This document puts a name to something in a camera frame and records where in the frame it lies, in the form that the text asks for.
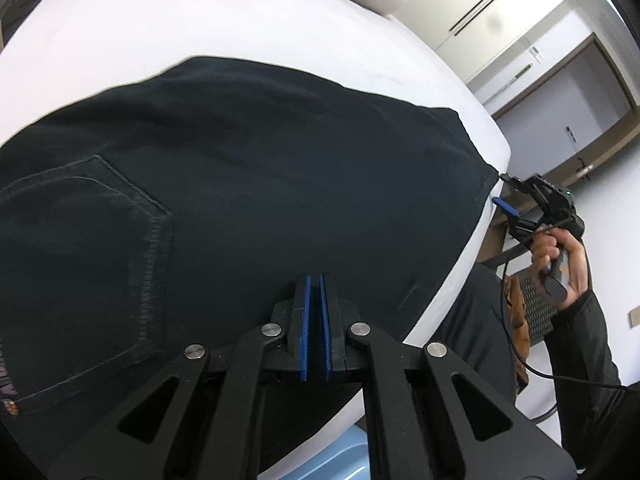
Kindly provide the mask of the right forearm black sleeve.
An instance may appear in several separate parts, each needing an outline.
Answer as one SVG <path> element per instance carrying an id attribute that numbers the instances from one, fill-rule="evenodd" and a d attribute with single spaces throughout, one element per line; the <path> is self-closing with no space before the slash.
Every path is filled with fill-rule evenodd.
<path id="1" fill-rule="evenodd" d="M 597 296 L 585 292 L 552 318 L 544 338 L 553 374 L 611 384 L 611 389 L 554 383 L 562 447 L 583 479 L 639 477 L 639 385 L 620 390 Z"/>

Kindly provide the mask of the person right hand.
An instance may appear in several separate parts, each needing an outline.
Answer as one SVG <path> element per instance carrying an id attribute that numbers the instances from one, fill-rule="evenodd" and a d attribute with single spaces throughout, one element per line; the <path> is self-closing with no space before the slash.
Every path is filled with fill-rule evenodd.
<path id="1" fill-rule="evenodd" d="M 530 252 L 532 280 L 553 307 L 564 310 L 590 289 L 585 247 L 570 231 L 539 230 Z"/>

